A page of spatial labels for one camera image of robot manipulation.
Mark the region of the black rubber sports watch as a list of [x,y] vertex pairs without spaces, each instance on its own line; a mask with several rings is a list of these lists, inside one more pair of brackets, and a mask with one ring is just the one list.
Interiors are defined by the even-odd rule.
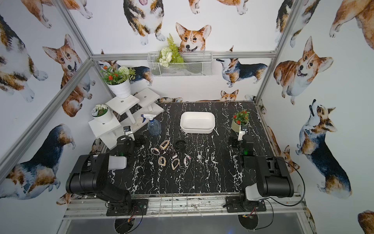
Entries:
[[184,151],[186,149],[186,142],[184,140],[178,140],[175,143],[175,150]]

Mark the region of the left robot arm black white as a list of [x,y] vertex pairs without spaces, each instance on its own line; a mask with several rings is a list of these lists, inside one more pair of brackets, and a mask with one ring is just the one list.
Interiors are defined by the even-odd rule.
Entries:
[[66,191],[106,202],[106,216],[145,215],[147,199],[133,200],[126,188],[116,186],[108,179],[109,171],[126,169],[135,148],[144,144],[143,135],[121,136],[117,139],[117,153],[114,156],[110,153],[81,155],[66,182]]

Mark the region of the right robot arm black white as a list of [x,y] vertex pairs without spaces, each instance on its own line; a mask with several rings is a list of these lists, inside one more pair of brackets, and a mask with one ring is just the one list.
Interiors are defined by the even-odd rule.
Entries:
[[254,152],[255,143],[250,135],[238,137],[230,136],[230,146],[239,152],[242,168],[253,170],[256,182],[240,191],[237,201],[230,205],[239,206],[248,211],[255,208],[260,200],[266,198],[290,198],[294,195],[294,185],[286,166],[281,157],[261,156]]

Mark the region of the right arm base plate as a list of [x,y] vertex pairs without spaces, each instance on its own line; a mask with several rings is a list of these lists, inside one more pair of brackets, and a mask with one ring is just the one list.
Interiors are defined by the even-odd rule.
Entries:
[[223,208],[226,208],[228,213],[265,212],[267,210],[264,201],[249,201],[240,197],[226,197]]

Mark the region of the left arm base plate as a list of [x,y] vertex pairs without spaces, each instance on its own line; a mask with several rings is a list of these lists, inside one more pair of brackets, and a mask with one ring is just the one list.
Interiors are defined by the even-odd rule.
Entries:
[[130,203],[107,203],[106,216],[145,215],[148,203],[148,199],[135,199]]

